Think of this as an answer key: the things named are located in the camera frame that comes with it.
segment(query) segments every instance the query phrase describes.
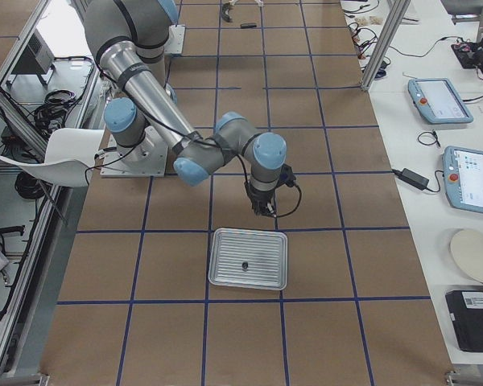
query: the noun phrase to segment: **white label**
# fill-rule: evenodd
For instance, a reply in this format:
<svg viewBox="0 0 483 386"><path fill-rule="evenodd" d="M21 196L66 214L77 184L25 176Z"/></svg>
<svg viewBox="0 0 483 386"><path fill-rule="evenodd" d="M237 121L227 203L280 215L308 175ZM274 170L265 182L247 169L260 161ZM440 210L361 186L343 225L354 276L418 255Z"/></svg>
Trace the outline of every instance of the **white label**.
<svg viewBox="0 0 483 386"><path fill-rule="evenodd" d="M462 292L467 308L483 310L483 292Z"/></svg>

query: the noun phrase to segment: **metal tray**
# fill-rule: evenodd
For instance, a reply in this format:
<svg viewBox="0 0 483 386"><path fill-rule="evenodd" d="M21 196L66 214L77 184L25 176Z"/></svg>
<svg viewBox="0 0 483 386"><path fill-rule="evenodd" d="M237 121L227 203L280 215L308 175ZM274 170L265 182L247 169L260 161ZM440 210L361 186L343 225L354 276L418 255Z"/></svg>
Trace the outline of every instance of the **metal tray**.
<svg viewBox="0 0 483 386"><path fill-rule="evenodd" d="M287 252L284 233L219 228L213 234L209 282L283 290L287 286Z"/></svg>

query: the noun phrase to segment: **black connector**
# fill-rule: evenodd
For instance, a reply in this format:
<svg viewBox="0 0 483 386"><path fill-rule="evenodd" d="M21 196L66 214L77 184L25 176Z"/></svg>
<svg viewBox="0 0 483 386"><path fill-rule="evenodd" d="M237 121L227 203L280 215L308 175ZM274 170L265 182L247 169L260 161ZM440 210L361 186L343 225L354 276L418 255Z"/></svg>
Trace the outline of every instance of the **black connector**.
<svg viewBox="0 0 483 386"><path fill-rule="evenodd" d="M402 171L392 169L394 174L405 183L416 187L420 191L427 189L427 185L429 184L429 179L423 177L422 175L416 174L414 171L409 169L402 169Z"/></svg>

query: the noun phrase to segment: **tablet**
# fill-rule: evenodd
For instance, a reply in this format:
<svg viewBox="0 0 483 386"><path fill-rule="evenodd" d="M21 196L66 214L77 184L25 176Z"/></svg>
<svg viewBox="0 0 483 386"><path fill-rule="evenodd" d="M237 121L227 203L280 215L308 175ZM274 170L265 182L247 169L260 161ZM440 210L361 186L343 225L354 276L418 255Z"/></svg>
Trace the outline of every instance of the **tablet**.
<svg viewBox="0 0 483 386"><path fill-rule="evenodd" d="M411 79L408 92L420 115L432 124L469 123L473 116L449 79Z"/></svg>
<svg viewBox="0 0 483 386"><path fill-rule="evenodd" d="M483 213L483 151L448 146L444 185L453 207Z"/></svg>

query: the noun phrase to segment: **white table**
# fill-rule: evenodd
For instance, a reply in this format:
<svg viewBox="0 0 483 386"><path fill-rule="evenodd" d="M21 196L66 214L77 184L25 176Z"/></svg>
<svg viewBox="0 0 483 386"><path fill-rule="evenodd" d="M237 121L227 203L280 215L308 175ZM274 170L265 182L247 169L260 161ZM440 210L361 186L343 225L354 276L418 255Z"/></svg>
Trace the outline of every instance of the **white table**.
<svg viewBox="0 0 483 386"><path fill-rule="evenodd" d="M393 47L421 55L437 39L458 35L440 1L411 1L421 22L418 25L401 25L392 42ZM345 9L354 9L354 4L342 1ZM387 1L381 0L379 8L367 15L386 17L388 10ZM347 18L347 23L351 22L353 19ZM379 35L382 26L369 28ZM363 39L371 36L368 31L361 33ZM474 122L437 127L421 118L407 92L410 78L403 73L419 78L447 77L463 99L483 94L483 81L477 78L474 70L464 70L460 66L450 48L452 43L455 43L454 39L437 43L432 52L423 58L406 57L389 49L386 56L392 64L386 69L387 76L374 81L369 91L391 166L400 170L406 167L429 178L431 189L436 189L434 171L442 167L444 147L453 145L483 150L483 99L468 104ZM440 149L423 146L416 140L421 132L432 129L437 130L442 145ZM458 348L445 301L445 294L451 290L482 286L456 266L449 242L462 228L483 232L483 214L452 208L443 187L439 194L433 195L399 180L397 185L451 361L454 364L483 364L483 353L468 353Z"/></svg>

